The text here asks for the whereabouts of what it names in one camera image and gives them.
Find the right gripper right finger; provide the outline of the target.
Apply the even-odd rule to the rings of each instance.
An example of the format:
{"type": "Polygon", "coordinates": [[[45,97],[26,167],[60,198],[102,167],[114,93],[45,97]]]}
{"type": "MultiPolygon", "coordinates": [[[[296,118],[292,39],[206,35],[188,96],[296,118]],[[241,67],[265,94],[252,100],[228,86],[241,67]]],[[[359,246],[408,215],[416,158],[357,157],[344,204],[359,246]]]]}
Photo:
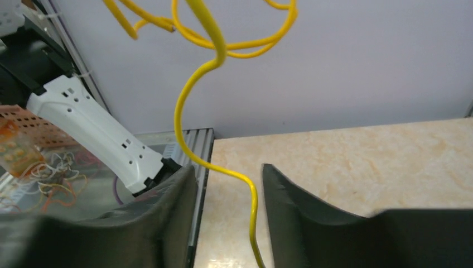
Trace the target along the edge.
{"type": "Polygon", "coordinates": [[[362,217],[262,170],[275,267],[471,267],[471,209],[387,209],[362,217]]]}

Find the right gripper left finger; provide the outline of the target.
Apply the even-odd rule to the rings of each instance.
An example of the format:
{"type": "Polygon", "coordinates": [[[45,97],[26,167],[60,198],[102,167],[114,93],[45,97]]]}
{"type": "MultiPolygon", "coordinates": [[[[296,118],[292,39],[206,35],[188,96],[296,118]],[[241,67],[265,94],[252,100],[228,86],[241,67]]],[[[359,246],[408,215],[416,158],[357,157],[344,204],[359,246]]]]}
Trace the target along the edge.
{"type": "Polygon", "coordinates": [[[97,218],[1,215],[2,267],[186,267],[198,184],[185,166],[97,218]]]}

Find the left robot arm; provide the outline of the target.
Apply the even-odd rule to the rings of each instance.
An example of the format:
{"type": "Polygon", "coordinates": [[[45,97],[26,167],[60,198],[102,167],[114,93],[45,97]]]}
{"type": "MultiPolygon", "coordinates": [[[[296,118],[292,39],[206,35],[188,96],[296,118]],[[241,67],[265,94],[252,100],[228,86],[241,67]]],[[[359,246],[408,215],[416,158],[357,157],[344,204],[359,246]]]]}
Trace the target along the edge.
{"type": "Polygon", "coordinates": [[[108,166],[137,197],[180,169],[136,139],[74,75],[66,51],[22,12],[1,2],[1,103],[48,120],[108,166]]]}

